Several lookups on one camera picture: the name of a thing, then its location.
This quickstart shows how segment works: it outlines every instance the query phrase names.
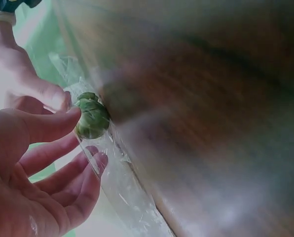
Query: green vegetable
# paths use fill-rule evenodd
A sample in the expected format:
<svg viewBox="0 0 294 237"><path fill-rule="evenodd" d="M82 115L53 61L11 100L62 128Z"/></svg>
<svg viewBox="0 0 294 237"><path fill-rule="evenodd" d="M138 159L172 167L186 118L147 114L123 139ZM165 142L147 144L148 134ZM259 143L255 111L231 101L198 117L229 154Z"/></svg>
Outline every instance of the green vegetable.
<svg viewBox="0 0 294 237"><path fill-rule="evenodd" d="M85 92L77 98L75 105L82 113L75 132L81 139L101 137L109 127L110 115L98 99L92 92Z"/></svg>

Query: wooden table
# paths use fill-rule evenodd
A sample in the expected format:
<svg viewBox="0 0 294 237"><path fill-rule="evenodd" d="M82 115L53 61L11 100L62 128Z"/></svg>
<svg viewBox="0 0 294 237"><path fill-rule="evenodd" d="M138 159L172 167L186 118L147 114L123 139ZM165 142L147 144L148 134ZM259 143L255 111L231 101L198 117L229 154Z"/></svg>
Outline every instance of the wooden table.
<svg viewBox="0 0 294 237"><path fill-rule="evenodd" d="M54 8L177 236L294 237L294 0Z"/></svg>

